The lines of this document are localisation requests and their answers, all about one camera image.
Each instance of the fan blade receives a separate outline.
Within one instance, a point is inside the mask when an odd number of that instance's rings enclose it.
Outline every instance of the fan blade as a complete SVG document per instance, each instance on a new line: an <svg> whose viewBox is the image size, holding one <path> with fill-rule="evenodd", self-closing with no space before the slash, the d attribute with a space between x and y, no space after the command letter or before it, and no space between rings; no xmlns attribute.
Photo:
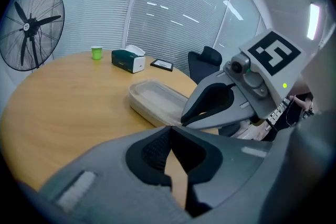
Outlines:
<svg viewBox="0 0 336 224"><path fill-rule="evenodd" d="M27 34L25 34L25 37L23 39L22 46L21 46L21 66L23 66L23 58L25 56L26 46L27 46Z"/></svg>
<svg viewBox="0 0 336 224"><path fill-rule="evenodd" d="M14 6L16 9L16 12L18 13L19 17L21 18L21 20L26 23L28 22L26 14L24 13L23 9L20 7L19 3L17 3L16 1L14 2Z"/></svg>
<svg viewBox="0 0 336 224"><path fill-rule="evenodd" d="M53 16L53 17L45 18L45 19L39 20L36 24L39 25L39 26L45 25L45 24L51 23L53 20L59 19L60 17L61 16L58 15L58 16Z"/></svg>

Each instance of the glass window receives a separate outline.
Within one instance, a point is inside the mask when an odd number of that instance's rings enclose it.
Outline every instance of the glass window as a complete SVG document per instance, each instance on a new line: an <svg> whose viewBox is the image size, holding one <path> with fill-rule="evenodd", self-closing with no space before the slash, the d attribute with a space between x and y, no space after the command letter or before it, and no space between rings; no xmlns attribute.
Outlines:
<svg viewBox="0 0 336 224"><path fill-rule="evenodd" d="M240 52L240 45L255 37L260 13L252 0L224 0L222 5L228 10L215 49L222 54L223 66Z"/></svg>
<svg viewBox="0 0 336 224"><path fill-rule="evenodd" d="M126 43L189 74L188 52L213 46L226 9L223 1L135 0Z"/></svg>
<svg viewBox="0 0 336 224"><path fill-rule="evenodd" d="M266 26L264 23L264 20L262 19L262 17L260 17L260 21L259 21L259 25L258 25L258 30L256 32L256 36L258 36L259 34L263 33L266 31Z"/></svg>

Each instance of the green cup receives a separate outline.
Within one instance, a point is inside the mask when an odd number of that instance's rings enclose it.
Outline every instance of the green cup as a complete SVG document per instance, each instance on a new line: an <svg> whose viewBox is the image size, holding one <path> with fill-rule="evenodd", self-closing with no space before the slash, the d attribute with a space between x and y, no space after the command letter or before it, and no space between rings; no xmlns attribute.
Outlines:
<svg viewBox="0 0 336 224"><path fill-rule="evenodd" d="M103 47L102 46L92 46L92 58L93 60L100 60L101 59L101 51Z"/></svg>

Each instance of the white plastic tray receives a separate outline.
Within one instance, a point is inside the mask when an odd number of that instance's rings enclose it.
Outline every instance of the white plastic tray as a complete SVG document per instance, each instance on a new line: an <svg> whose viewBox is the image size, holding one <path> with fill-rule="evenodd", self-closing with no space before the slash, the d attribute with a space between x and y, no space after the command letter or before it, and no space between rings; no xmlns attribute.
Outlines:
<svg viewBox="0 0 336 224"><path fill-rule="evenodd" d="M181 116L188 100L157 80L144 80L129 87L132 109L154 126L181 125Z"/></svg>

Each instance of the black tablet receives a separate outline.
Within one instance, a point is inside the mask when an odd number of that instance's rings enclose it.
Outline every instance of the black tablet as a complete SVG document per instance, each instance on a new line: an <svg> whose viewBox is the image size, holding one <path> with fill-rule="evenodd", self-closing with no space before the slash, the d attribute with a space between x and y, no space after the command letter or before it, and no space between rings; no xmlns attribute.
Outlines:
<svg viewBox="0 0 336 224"><path fill-rule="evenodd" d="M157 59L151 63L151 66L158 67L158 68L172 72L174 64L171 62L166 62L166 61Z"/></svg>

